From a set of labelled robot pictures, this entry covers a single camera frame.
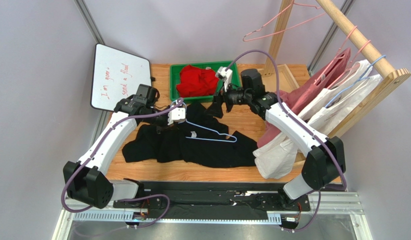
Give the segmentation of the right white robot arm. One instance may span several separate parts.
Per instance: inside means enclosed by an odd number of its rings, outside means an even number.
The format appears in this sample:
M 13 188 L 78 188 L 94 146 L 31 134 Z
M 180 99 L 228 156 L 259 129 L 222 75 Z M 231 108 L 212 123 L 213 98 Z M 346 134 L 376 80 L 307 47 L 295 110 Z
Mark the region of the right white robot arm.
M 318 132 L 285 103 L 280 103 L 277 94 L 267 92 L 262 76 L 257 69 L 242 71 L 242 86 L 232 84 L 233 71 L 220 67 L 215 76 L 223 82 L 213 95 L 206 114 L 222 118 L 222 105 L 230 112 L 234 105 L 247 105 L 251 112 L 275 126 L 306 156 L 301 174 L 286 183 L 280 190 L 281 199 L 297 200 L 312 191 L 319 191 L 346 171 L 344 145 L 340 138 L 332 138 Z

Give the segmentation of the black t shirt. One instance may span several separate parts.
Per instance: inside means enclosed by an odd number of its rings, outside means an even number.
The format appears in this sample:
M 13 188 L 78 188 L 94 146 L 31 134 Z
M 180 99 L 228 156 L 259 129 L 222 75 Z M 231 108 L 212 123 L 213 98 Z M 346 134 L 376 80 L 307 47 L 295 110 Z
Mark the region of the black t shirt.
M 210 115 L 201 103 L 187 107 L 187 123 L 156 133 L 153 125 L 144 124 L 135 140 L 122 148 L 127 163 L 156 159 L 159 163 L 183 160 L 210 168 L 255 166 L 253 152 L 257 142 L 235 131 L 236 142 L 226 135 L 229 127 Z

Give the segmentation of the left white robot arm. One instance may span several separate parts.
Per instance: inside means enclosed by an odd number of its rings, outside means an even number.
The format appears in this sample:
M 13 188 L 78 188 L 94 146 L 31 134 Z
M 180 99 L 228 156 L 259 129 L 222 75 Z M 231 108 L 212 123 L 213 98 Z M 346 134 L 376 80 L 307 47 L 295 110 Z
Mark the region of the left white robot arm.
M 70 213 L 90 208 L 103 209 L 112 201 L 135 199 L 139 183 L 131 179 L 109 180 L 106 174 L 125 139 L 140 122 L 165 126 L 169 113 L 183 104 L 178 98 L 163 110 L 155 108 L 159 91 L 140 84 L 135 94 L 116 103 L 110 122 L 90 149 L 78 161 L 63 167 L 65 186 L 61 193 L 62 207 Z

